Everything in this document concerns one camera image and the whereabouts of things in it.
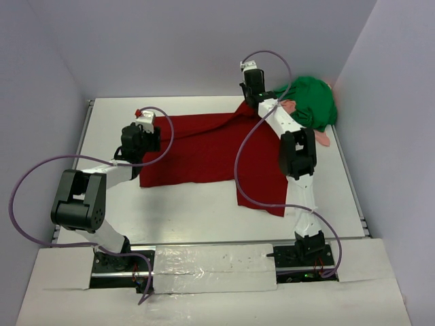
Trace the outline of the red t-shirt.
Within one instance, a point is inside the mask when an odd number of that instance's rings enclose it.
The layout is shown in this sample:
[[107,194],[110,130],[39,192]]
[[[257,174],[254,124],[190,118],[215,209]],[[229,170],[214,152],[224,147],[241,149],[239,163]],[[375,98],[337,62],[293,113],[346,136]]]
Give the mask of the red t-shirt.
[[237,176],[242,187],[238,205],[284,216],[288,182],[278,165],[279,139],[246,103],[233,113],[157,117],[155,123],[167,154],[145,154],[141,187],[213,183]]

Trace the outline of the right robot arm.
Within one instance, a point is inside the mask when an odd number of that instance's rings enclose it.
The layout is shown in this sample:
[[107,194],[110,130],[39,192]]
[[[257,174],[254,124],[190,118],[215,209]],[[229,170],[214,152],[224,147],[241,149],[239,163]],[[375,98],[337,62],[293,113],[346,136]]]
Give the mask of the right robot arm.
[[292,258],[309,266],[325,247],[324,233],[314,214],[313,174],[317,164],[315,133],[296,122],[273,92],[266,91],[264,71],[254,61],[242,63],[241,72],[243,82],[240,86],[246,103],[279,139],[279,169],[286,176],[296,201],[292,205],[297,218],[294,227],[295,254]]

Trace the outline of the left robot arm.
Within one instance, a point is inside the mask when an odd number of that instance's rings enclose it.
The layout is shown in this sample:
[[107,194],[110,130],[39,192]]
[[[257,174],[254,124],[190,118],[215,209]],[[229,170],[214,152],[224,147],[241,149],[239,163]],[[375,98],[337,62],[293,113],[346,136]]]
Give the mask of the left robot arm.
[[52,222],[110,251],[108,261],[115,269],[128,269],[133,254],[128,248],[128,238],[105,220],[106,193],[112,187],[136,179],[144,155],[159,151],[159,127],[136,123],[124,127],[112,165],[62,173],[50,213]]

